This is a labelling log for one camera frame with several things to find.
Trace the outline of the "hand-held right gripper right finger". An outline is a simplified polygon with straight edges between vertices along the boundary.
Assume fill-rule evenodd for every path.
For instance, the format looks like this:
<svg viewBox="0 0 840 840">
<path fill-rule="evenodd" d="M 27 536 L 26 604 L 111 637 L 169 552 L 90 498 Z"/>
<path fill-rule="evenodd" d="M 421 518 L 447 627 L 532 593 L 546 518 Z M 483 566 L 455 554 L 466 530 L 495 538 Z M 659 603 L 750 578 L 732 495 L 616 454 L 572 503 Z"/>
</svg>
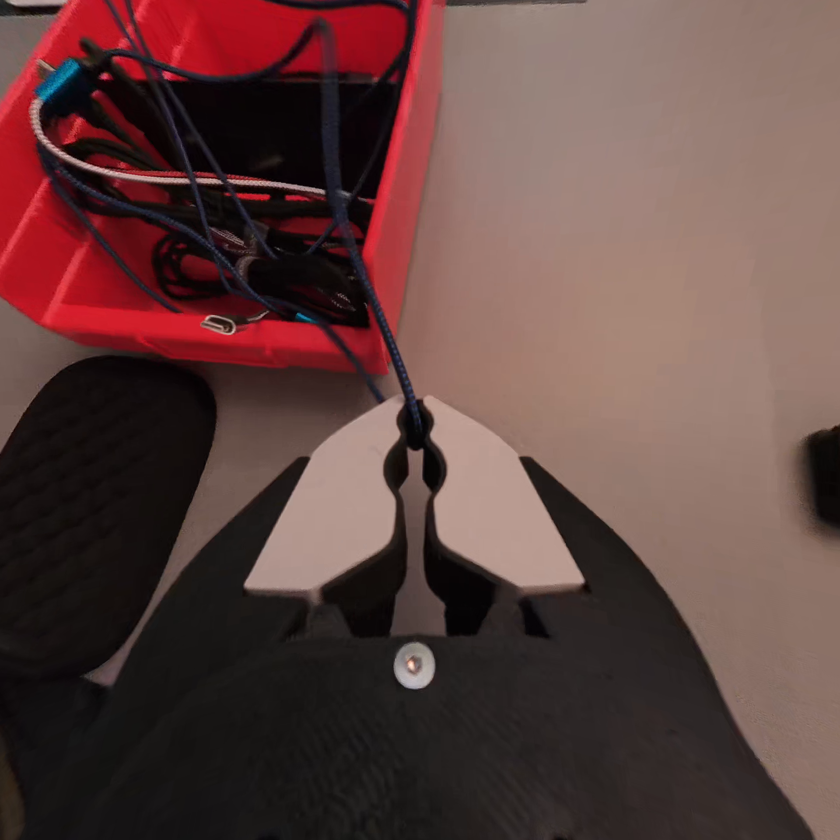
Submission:
<svg viewBox="0 0 840 840">
<path fill-rule="evenodd" d="M 519 594 L 580 590 L 583 573 L 515 449 L 436 397 L 423 404 L 442 465 L 431 498 L 441 548 Z"/>
</svg>

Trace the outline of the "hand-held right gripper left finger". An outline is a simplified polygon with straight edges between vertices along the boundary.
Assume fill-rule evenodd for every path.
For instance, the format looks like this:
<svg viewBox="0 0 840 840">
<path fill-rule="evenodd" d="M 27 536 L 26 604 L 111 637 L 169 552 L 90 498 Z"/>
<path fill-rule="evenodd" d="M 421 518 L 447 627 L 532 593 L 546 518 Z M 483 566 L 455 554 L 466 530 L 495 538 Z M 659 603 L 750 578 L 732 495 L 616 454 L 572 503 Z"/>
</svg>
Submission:
<svg viewBox="0 0 840 840">
<path fill-rule="evenodd" d="M 391 397 L 312 452 L 248 574 L 248 594 L 322 599 L 392 543 L 403 519 L 403 407 Z"/>
</svg>

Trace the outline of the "red plastic bin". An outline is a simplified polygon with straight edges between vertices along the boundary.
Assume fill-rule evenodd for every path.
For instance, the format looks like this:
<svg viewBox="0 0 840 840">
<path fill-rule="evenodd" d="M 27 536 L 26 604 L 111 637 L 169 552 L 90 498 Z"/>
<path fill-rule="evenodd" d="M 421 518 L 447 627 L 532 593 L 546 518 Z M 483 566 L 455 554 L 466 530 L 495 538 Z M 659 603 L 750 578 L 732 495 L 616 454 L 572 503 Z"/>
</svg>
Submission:
<svg viewBox="0 0 840 840">
<path fill-rule="evenodd" d="M 2 104 L 2 299 L 90 347 L 386 372 L 445 2 L 68 2 Z"/>
</svg>

